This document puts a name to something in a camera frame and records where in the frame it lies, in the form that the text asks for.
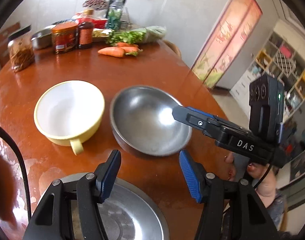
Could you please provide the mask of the person right hand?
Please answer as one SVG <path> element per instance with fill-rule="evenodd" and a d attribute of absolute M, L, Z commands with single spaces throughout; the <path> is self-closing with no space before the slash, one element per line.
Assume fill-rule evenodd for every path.
<path fill-rule="evenodd" d="M 234 165 L 233 153 L 229 152 L 229 154 L 225 156 L 224 161 L 226 164 L 228 164 L 228 181 L 235 181 L 236 168 Z M 248 164 L 246 171 L 253 179 L 260 180 L 264 176 L 267 169 L 268 166 L 250 163 Z M 255 189 L 256 193 L 258 194 L 265 207 L 269 207 L 274 201 L 277 191 L 276 184 L 276 177 L 273 171 L 270 170 L 263 179 L 263 181 Z"/>

